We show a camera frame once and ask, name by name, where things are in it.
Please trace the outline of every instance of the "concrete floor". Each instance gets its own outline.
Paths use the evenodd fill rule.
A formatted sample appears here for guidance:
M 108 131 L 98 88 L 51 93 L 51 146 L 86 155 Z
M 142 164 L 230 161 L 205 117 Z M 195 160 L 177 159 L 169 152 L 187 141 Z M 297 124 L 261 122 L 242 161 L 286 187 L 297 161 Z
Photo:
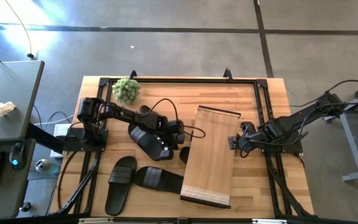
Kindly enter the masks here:
M 258 29 L 253 0 L 9 2 L 26 24 Z M 259 3 L 265 29 L 358 30 L 358 0 Z M 0 12 L 0 23 L 17 22 L 4 1 Z M 259 34 L 29 33 L 37 58 L 46 64 L 35 102 L 43 120 L 56 110 L 73 114 L 84 75 L 129 75 L 134 69 L 139 75 L 220 77 L 229 67 L 235 77 L 267 77 Z M 341 80 L 358 79 L 358 35 L 267 34 L 266 39 L 273 75 L 285 79 L 291 104 L 309 101 Z M 1 60 L 27 60 L 28 49 L 20 27 L 0 30 Z M 345 84 L 334 92 L 349 100 L 357 89 L 358 84 Z M 315 214 L 358 221 L 358 181 L 344 184 L 341 179 L 356 165 L 340 121 L 315 121 L 306 129 L 310 133 L 302 143 Z M 37 180 L 29 188 L 51 192 L 54 185 Z M 49 195 L 42 201 L 29 189 L 26 199 L 39 202 L 31 215 L 46 212 Z

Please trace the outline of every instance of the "white cable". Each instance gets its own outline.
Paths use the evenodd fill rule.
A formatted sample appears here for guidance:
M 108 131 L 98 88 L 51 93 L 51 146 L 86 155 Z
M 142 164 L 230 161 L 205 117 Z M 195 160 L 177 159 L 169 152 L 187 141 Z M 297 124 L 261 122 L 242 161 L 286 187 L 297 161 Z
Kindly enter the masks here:
M 66 120 L 66 119 L 68 119 L 68 118 L 72 118 L 72 117 L 74 117 L 74 115 L 71 115 L 71 116 L 69 116 L 69 117 L 67 117 L 67 118 L 60 119 L 60 120 L 58 120 L 58 121 L 51 121 L 51 122 L 45 122 L 45 123 L 38 123 L 38 124 L 34 124 L 34 125 L 41 125 L 41 124 L 54 124 L 54 123 L 61 122 L 61 121 L 64 121 L 64 120 Z
M 22 24 L 22 27 L 24 29 L 25 34 L 27 35 L 27 38 L 29 40 L 29 45 L 30 45 L 30 54 L 32 54 L 32 47 L 31 47 L 31 40 L 30 40 L 30 36 L 29 33 L 27 32 L 27 29 L 25 28 L 23 22 L 20 20 L 19 16 L 16 14 L 15 10 L 13 10 L 12 6 L 9 4 L 9 2 L 7 0 L 5 0 L 6 4 L 12 9 L 12 12 L 15 14 L 15 16 L 17 17 L 17 19 L 19 20 L 20 24 Z

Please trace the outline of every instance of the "slide sandal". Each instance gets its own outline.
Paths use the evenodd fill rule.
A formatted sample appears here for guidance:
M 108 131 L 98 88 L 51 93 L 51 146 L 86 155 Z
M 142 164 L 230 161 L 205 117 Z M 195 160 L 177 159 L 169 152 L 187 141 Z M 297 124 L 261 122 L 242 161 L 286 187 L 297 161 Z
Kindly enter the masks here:
M 119 215 L 124 208 L 125 201 L 136 171 L 136 159 L 126 156 L 119 159 L 111 171 L 109 179 L 109 193 L 104 211 L 108 215 Z
M 164 148 L 150 133 L 141 130 L 135 124 L 128 125 L 129 137 L 154 161 L 161 160 L 160 154 Z
M 157 167 L 143 167 L 136 172 L 134 183 L 139 187 L 180 194 L 183 177 Z

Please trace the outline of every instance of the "crumpled paper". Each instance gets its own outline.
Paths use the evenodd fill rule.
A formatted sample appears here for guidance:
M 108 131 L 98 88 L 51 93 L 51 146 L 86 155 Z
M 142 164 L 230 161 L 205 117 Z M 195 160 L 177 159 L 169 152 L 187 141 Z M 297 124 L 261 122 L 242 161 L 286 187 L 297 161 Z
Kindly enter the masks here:
M 15 109 L 15 105 L 12 102 L 0 103 L 0 117 L 11 112 Z

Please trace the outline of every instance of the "green succulent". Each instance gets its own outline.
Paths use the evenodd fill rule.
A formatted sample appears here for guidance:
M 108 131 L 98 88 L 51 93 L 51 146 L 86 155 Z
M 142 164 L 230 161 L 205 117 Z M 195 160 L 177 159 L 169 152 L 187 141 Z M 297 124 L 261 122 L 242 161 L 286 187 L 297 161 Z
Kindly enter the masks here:
M 117 102 L 133 104 L 140 93 L 140 85 L 136 80 L 125 77 L 112 86 L 112 93 L 116 96 Z

